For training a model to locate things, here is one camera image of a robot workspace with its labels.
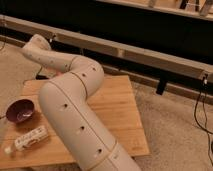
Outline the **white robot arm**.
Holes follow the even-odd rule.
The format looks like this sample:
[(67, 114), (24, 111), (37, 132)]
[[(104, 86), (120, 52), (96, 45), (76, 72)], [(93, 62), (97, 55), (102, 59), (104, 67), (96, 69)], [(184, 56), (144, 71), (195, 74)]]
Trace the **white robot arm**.
[(23, 46), (22, 54), (61, 73), (40, 88), (38, 101), (82, 171), (142, 171), (87, 103), (104, 80), (103, 68), (97, 61), (54, 51), (39, 34)]

